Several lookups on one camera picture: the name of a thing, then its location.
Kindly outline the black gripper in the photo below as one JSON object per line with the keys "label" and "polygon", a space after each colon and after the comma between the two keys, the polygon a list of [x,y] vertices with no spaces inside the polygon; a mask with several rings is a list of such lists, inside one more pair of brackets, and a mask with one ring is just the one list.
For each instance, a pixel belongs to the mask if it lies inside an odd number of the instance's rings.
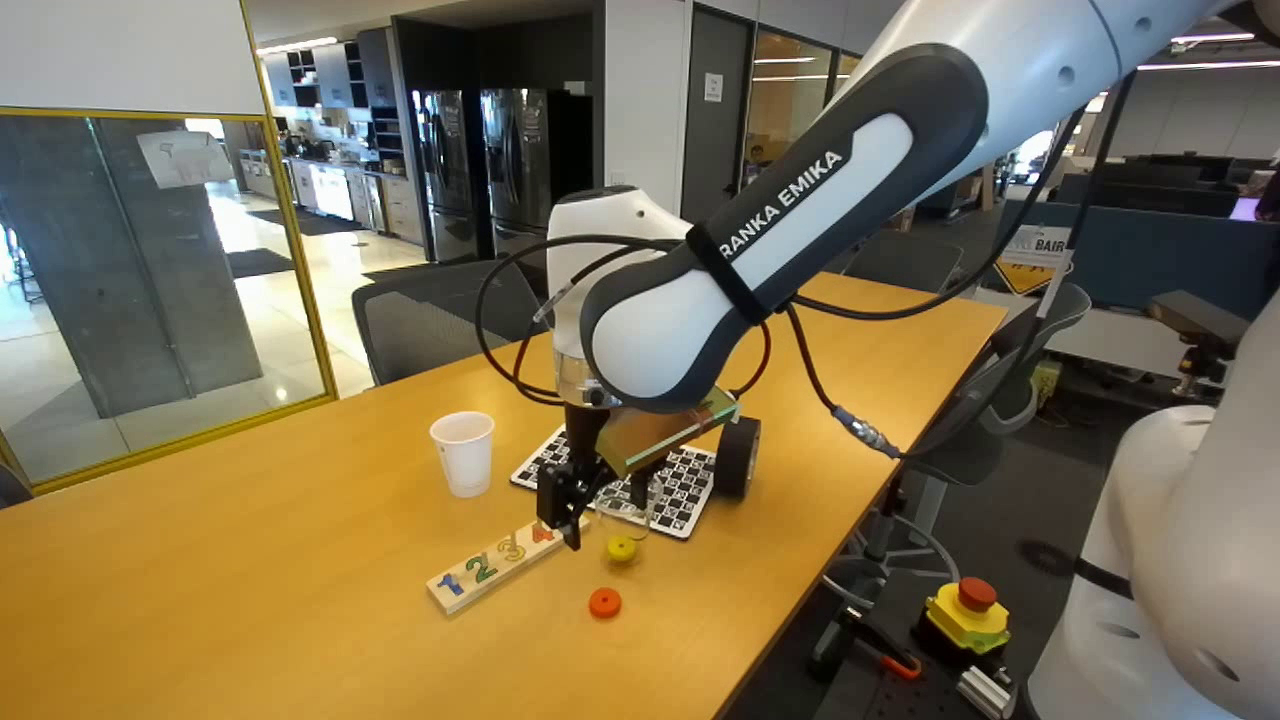
{"label": "black gripper", "polygon": [[569,459],[560,466],[542,466],[537,471],[537,516],[548,528],[557,528],[569,548],[580,548],[580,516],[596,499],[596,493],[603,482],[630,481],[630,499],[638,503],[638,510],[649,510],[649,503],[654,503],[654,477],[655,477],[655,466],[663,463],[667,452],[655,456],[646,466],[631,466],[631,471],[614,471],[596,456],[596,435],[615,411],[621,409],[614,409],[614,411],[603,411],[603,409],[569,409],[565,411]]}

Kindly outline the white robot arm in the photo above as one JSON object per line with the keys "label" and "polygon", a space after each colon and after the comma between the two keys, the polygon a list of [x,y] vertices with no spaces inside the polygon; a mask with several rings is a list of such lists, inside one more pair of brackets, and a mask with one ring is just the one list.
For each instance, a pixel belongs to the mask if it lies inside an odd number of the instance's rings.
{"label": "white robot arm", "polygon": [[[1085,108],[1206,16],[1278,0],[904,0],[854,85],[723,213],[596,280],[576,343],[689,409],[738,341],[904,202]],[[1129,427],[1033,675],[1039,720],[1280,720],[1280,298],[1211,402]]]}

